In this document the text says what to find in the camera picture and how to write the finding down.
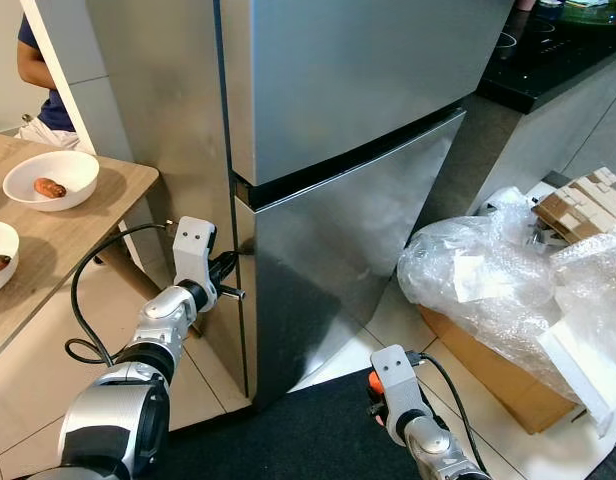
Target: wooden blocks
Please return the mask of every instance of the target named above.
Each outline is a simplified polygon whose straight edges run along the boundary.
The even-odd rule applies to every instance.
[[[614,183],[616,175],[600,168],[555,191],[533,211],[569,243],[605,233],[616,222]]]

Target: kitchen counter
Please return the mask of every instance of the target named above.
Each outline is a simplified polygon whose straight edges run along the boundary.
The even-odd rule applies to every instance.
[[[477,94],[528,114],[614,60],[616,4],[513,9]]]
[[[510,84],[490,92],[499,97],[465,99],[466,120],[416,228],[471,215],[499,188],[528,191],[552,170],[574,178],[606,166],[616,174],[616,53],[536,97]]]

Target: freezer door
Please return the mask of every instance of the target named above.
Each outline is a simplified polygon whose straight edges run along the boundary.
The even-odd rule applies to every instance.
[[[236,199],[249,396],[265,405],[372,317],[464,112],[254,212]]]
[[[512,0],[220,0],[233,169],[261,185],[477,87]]]

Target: tiled floor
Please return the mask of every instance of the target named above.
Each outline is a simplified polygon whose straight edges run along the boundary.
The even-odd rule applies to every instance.
[[[107,267],[89,266],[80,286],[84,315],[108,348],[117,351],[134,331],[145,300]],[[83,333],[66,284],[0,355],[0,479],[57,463],[63,415],[103,371],[64,353],[63,344],[71,337]],[[248,404],[205,339],[188,338],[185,349],[171,389],[171,429]]]
[[[83,310],[104,339],[112,342],[111,349],[121,346],[113,340],[117,338],[116,343],[120,343],[119,339],[130,333],[143,304],[143,299],[120,282],[105,267],[92,268],[84,277]],[[72,335],[80,332],[64,287],[26,327],[25,334],[0,356],[0,479],[16,478],[57,463],[56,442],[65,408],[74,394],[101,371],[100,367],[77,364],[63,354],[63,342]],[[571,423],[574,414],[542,434],[526,434],[435,339],[394,281],[366,329],[294,390],[366,368],[373,351],[393,343],[426,350],[443,363],[459,389],[480,453],[496,480],[583,480],[616,444],[616,419],[606,437],[598,439],[588,417]],[[203,338],[189,338],[185,348],[172,387],[171,428],[248,404]],[[63,373],[61,379],[49,373],[58,368]],[[445,383],[429,366],[419,367],[417,373],[433,407],[470,454]]]

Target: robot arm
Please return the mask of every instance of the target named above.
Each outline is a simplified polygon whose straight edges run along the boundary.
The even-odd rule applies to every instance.
[[[464,455],[457,438],[439,426],[402,347],[379,350],[370,360],[388,412],[386,430],[408,449],[424,480],[491,480]]]
[[[70,406],[59,441],[61,466],[32,479],[132,480],[158,463],[188,327],[223,291],[243,297],[220,285],[237,254],[209,260],[215,235],[213,224],[181,218],[173,244],[177,284],[144,305],[132,341]]]

